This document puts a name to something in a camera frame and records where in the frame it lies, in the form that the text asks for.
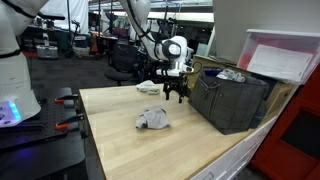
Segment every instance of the wooden tabletop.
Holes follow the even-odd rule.
[[[187,102],[135,86],[83,89],[81,98],[107,179],[188,179],[253,132],[222,135]],[[163,108],[171,127],[136,129],[146,109]]]

